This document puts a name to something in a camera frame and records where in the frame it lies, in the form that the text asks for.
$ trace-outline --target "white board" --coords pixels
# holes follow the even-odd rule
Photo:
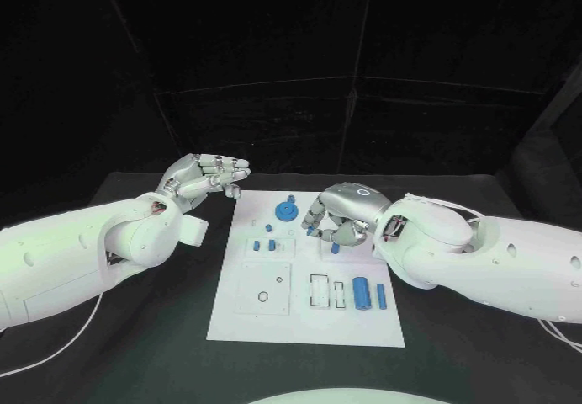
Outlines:
[[[275,217],[275,206],[288,195],[295,197],[300,215],[284,222]],[[372,234],[362,246],[342,247],[340,253],[332,254],[332,243],[307,237],[301,228],[317,196],[317,192],[242,192],[206,339],[404,348],[391,276],[386,263],[372,256]],[[329,218],[320,228],[336,228]],[[274,251],[270,240],[275,240]],[[310,304],[313,274],[327,275],[329,307]],[[359,276],[369,280],[368,311],[355,306],[352,279]],[[346,308],[336,308],[334,282],[343,283]],[[385,285],[386,310],[379,308],[378,284]]]

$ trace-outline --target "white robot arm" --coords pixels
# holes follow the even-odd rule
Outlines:
[[[200,246],[208,222],[185,215],[249,175],[249,162],[186,155],[156,192],[29,221],[0,232],[0,330],[68,310],[156,267],[177,242]]]
[[[337,230],[317,229],[326,211]],[[468,220],[457,213],[465,210]],[[314,237],[355,246],[373,234],[373,255],[412,286],[447,286],[478,303],[549,321],[582,323],[582,234],[532,221],[483,216],[406,194],[391,204],[344,183],[319,196],[303,222]]]

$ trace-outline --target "dark gray table surface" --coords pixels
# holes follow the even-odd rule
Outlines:
[[[151,191],[162,174],[113,173],[92,205]],[[391,200],[406,192],[487,215],[519,217],[490,176],[254,174],[245,189],[321,191],[365,183]],[[104,294],[88,330],[45,365],[0,379],[0,402],[248,403],[290,391],[363,387],[451,403],[581,402],[582,355],[538,322],[468,301],[447,288],[418,290],[396,276],[406,348],[206,341],[235,202],[212,194],[192,212],[209,221],[200,247]],[[0,372],[33,363],[77,333],[95,300],[9,329]]]

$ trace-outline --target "blue rectangular block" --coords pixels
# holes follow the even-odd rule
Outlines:
[[[362,276],[352,279],[355,286],[355,303],[357,310],[372,309],[370,288],[368,286],[368,279]]]
[[[386,291],[385,291],[385,285],[379,284],[379,308],[382,310],[386,309]]]

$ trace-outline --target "white round object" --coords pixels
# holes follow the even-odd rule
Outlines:
[[[447,404],[432,398],[398,391],[373,389],[321,389],[297,391],[255,401],[251,404]]]

